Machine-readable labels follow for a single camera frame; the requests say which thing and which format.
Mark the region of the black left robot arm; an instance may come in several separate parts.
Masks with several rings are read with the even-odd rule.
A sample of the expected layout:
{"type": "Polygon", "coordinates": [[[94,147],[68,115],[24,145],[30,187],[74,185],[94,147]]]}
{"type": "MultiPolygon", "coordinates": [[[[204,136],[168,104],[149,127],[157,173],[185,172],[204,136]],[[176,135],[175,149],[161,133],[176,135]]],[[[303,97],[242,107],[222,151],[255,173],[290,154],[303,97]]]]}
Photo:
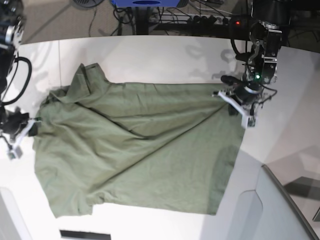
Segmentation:
{"type": "Polygon", "coordinates": [[[248,116],[255,117],[255,108],[272,99],[264,96],[264,90],[276,79],[278,52],[283,42],[283,31],[290,25],[290,1],[254,0],[251,16],[248,17],[248,36],[252,42],[250,52],[240,53],[231,38],[236,59],[244,62],[244,73],[240,79],[223,75],[220,80],[230,88],[224,92],[234,102],[229,105],[230,115],[245,107],[248,116]]]}

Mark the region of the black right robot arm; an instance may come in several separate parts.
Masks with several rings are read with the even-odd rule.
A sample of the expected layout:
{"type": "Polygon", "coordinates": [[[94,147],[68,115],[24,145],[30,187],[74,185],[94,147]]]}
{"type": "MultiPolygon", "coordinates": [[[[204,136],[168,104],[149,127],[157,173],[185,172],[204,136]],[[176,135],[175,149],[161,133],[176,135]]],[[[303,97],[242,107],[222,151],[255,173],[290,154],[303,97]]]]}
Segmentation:
{"type": "Polygon", "coordinates": [[[17,137],[27,127],[30,120],[28,113],[15,110],[8,112],[6,106],[16,103],[25,93],[32,76],[32,63],[23,56],[19,56],[19,47],[22,42],[27,18],[24,14],[24,4],[21,0],[2,0],[0,2],[0,97],[5,96],[9,84],[7,77],[13,65],[19,62],[26,63],[27,77],[20,93],[9,101],[0,100],[0,131],[17,137]]]}

